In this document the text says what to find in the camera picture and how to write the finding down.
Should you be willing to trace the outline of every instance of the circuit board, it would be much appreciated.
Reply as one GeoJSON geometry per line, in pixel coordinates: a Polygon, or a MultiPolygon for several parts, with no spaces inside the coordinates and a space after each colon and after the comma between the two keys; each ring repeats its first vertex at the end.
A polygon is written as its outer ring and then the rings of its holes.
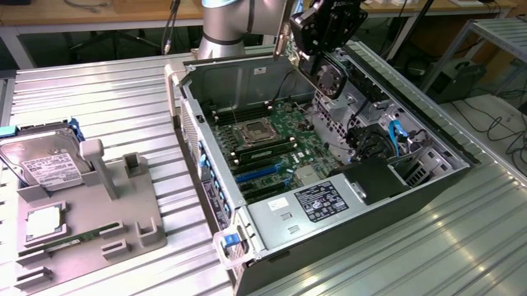
{"type": "Polygon", "coordinates": [[[237,147],[245,145],[245,138],[241,136],[243,126],[247,126],[249,122],[262,123],[273,125],[273,131],[269,131],[269,136],[279,136],[281,138],[294,138],[295,146],[289,153],[283,153],[278,156],[269,157],[274,166],[279,166],[277,172],[254,178],[250,181],[242,181],[238,183],[241,191],[245,194],[247,202],[251,204],[259,200],[274,196],[278,193],[297,189],[307,184],[307,181],[325,179],[333,169],[337,168],[337,159],[333,156],[329,149],[325,147],[325,143],[315,134],[315,131],[309,129],[309,121],[301,109],[293,103],[278,102],[273,108],[273,112],[269,117],[259,118],[257,121],[241,121],[234,125],[218,126],[211,122],[213,131],[219,142],[219,146],[229,160],[231,171],[237,177],[245,176],[258,170],[246,171],[242,174],[237,174],[238,165],[233,163],[231,153],[237,150],[237,147]],[[315,174],[311,174],[309,178],[299,178],[297,171],[303,168],[314,170],[315,174]],[[261,194],[265,189],[273,186],[279,186],[281,190],[271,192],[273,194],[261,194]]]}

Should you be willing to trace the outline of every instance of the motherboard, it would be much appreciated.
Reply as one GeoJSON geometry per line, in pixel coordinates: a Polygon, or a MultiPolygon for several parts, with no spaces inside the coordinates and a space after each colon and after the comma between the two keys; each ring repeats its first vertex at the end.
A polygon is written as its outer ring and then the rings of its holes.
{"type": "Polygon", "coordinates": [[[250,204],[325,179],[338,167],[329,144],[321,140],[309,120],[315,113],[293,101],[281,101],[257,113],[254,110],[231,113],[231,124],[221,121],[219,113],[210,119],[250,204]]]}

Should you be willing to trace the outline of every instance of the hard drive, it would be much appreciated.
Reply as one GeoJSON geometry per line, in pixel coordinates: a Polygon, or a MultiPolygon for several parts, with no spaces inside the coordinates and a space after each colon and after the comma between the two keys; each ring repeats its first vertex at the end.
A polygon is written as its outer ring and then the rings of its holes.
{"type": "Polygon", "coordinates": [[[76,120],[40,126],[0,128],[0,157],[24,186],[47,191],[83,184],[82,174],[92,171],[80,157],[83,134],[76,120]]]}

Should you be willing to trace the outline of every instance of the cpu socket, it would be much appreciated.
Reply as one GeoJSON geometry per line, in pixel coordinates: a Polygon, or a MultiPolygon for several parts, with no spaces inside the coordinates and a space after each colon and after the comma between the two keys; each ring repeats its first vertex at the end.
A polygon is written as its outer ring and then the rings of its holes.
{"type": "Polygon", "coordinates": [[[279,134],[267,118],[241,123],[241,133],[249,146],[259,142],[274,140],[279,137],[279,134]]]}

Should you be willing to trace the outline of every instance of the blue pcie slot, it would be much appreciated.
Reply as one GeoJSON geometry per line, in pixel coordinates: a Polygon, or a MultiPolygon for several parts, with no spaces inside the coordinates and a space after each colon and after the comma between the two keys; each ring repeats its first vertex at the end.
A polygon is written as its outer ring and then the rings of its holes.
{"type": "Polygon", "coordinates": [[[253,179],[275,174],[279,172],[279,170],[281,170],[281,163],[278,165],[274,165],[273,167],[265,168],[263,170],[255,171],[250,174],[245,174],[237,177],[237,183],[247,182],[253,179]]]}

